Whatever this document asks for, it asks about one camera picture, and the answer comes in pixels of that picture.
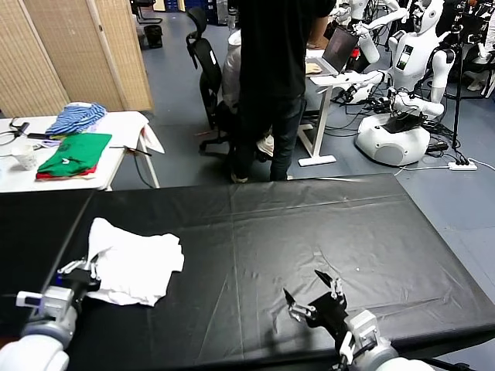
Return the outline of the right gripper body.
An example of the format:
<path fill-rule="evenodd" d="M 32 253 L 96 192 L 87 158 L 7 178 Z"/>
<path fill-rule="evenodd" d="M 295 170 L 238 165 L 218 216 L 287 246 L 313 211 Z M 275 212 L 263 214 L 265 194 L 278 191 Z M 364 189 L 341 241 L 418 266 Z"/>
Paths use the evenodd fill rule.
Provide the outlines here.
<path fill-rule="evenodd" d="M 346 312 L 347 300 L 344 294 L 332 296 L 330 293 L 311 302 L 305 310 L 309 327 L 323 327 L 333 338 L 340 363 L 352 363 L 365 352 L 378 346 L 376 332 L 360 335 L 351 328 L 350 316 Z"/>

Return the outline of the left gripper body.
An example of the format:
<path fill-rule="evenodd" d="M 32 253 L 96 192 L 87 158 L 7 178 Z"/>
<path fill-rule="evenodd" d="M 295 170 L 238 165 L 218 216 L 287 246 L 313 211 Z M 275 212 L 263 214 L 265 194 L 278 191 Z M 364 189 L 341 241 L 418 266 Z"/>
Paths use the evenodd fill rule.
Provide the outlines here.
<path fill-rule="evenodd" d="M 101 279 L 90 271 L 73 270 L 59 274 L 56 285 L 49 286 L 43 293 L 40 316 L 61 320 L 70 308 L 80 314 L 82 301 L 90 292 L 98 291 Z"/>

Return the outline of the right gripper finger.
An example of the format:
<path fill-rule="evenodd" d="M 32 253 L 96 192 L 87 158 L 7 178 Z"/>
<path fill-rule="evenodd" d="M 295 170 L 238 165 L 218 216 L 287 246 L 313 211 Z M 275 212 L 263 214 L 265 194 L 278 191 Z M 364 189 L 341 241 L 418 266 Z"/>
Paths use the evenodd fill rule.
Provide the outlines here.
<path fill-rule="evenodd" d="M 317 310 L 314 306 L 299 304 L 285 288 L 283 289 L 283 292 L 288 305 L 288 313 L 292 318 L 298 322 L 303 318 L 310 320 L 316 318 Z"/>
<path fill-rule="evenodd" d="M 315 270 L 317 277 L 328 287 L 330 296 L 334 300 L 341 300 L 343 297 L 342 283 L 339 277 L 332 278 L 327 273 Z"/>

